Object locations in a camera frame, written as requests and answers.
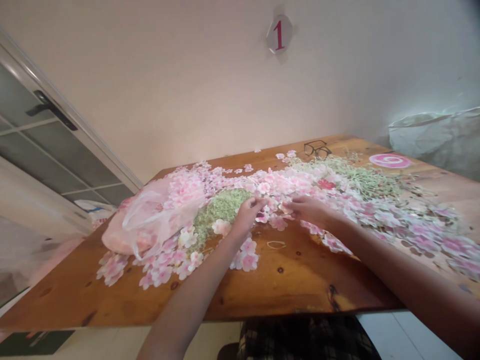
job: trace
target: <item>plastic bag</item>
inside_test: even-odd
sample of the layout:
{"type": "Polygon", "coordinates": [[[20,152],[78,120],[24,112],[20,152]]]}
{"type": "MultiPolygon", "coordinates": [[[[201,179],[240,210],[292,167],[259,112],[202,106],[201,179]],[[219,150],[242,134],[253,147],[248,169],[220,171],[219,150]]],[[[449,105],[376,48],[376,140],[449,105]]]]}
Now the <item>plastic bag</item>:
{"type": "Polygon", "coordinates": [[[135,255],[142,260],[154,255],[167,239],[192,222],[205,196],[195,197],[175,209],[164,209],[169,185],[169,178],[156,180],[124,200],[101,238],[105,246],[115,253],[135,255]]]}
{"type": "Polygon", "coordinates": [[[74,203],[88,213],[94,230],[106,222],[109,217],[111,217],[117,211],[116,206],[97,201],[75,200],[74,203]]]}
{"type": "Polygon", "coordinates": [[[388,131],[393,150],[480,181],[480,107],[407,116],[388,131]]]}

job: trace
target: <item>person's lap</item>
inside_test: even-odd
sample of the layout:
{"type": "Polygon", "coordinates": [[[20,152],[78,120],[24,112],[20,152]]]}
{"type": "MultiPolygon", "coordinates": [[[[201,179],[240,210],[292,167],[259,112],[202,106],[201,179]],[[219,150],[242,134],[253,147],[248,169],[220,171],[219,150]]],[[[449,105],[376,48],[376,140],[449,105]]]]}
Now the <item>person's lap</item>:
{"type": "Polygon", "coordinates": [[[355,316],[263,318],[243,323],[238,345],[229,344],[219,360],[358,359],[380,360],[355,316]]]}

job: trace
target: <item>pink plastic bag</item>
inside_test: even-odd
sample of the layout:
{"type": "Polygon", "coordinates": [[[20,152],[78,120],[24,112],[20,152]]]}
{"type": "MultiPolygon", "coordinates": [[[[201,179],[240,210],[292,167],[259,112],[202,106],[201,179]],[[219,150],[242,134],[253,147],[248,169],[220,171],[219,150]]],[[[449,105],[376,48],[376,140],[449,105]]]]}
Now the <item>pink plastic bag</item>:
{"type": "Polygon", "coordinates": [[[169,199],[170,179],[147,184],[126,199],[102,236],[105,246],[118,254],[135,255],[138,260],[154,255],[162,244],[197,216],[205,196],[192,198],[174,209],[164,209],[169,199]]]}

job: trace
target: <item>eyeglasses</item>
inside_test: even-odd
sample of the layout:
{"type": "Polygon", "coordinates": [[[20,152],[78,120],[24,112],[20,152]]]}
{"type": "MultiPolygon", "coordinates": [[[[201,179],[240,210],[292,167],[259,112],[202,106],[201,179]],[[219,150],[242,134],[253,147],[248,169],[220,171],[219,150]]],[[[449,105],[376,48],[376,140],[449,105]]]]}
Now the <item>eyeglasses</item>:
{"type": "Polygon", "coordinates": [[[313,153],[315,153],[315,158],[317,160],[325,160],[327,158],[327,156],[332,153],[326,145],[327,145],[327,143],[323,140],[315,140],[315,141],[310,141],[310,142],[307,142],[307,143],[303,144],[303,149],[304,149],[305,154],[307,156],[310,156],[313,153]]]}

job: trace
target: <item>white round sticker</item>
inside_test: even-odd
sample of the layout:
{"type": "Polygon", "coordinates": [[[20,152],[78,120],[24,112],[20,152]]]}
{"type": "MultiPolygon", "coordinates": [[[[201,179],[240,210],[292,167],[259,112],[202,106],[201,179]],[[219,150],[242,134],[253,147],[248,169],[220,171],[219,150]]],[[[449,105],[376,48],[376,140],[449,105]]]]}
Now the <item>white round sticker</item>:
{"type": "Polygon", "coordinates": [[[287,50],[292,40],[293,30],[294,27],[288,17],[285,15],[275,17],[266,35],[266,43],[270,51],[274,54],[281,54],[287,50]]]}

